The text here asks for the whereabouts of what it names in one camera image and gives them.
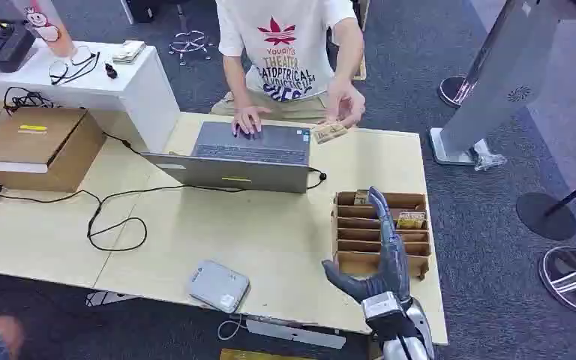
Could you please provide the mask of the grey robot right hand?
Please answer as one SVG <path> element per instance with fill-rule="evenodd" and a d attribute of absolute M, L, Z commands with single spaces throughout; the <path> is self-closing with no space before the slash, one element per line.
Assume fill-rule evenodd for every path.
<path fill-rule="evenodd" d="M 331 260 L 321 262 L 327 280 L 353 300 L 360 303 L 372 296 L 391 292 L 400 302 L 407 303 L 411 299 L 409 264 L 404 241 L 395 229 L 392 213 L 389 210 L 384 195 L 371 186 L 368 190 L 368 200 L 376 209 L 380 222 L 380 253 L 379 267 L 376 274 L 362 280 L 340 271 Z"/>

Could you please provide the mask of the person's left hand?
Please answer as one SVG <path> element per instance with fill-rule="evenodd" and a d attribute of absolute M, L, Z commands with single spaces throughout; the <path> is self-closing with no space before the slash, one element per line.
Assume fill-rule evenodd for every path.
<path fill-rule="evenodd" d="M 337 122 L 345 128 L 352 128 L 362 120 L 365 97 L 348 79 L 334 78 L 327 95 L 326 122 Z"/>

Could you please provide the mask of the person's right hand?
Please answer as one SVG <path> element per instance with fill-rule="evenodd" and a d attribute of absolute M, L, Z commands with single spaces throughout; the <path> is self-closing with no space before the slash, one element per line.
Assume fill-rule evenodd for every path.
<path fill-rule="evenodd" d="M 272 111 L 262 106 L 247 106 L 236 109 L 232 119 L 232 135 L 237 137 L 240 133 L 254 136 L 262 132 L 261 115 Z"/>

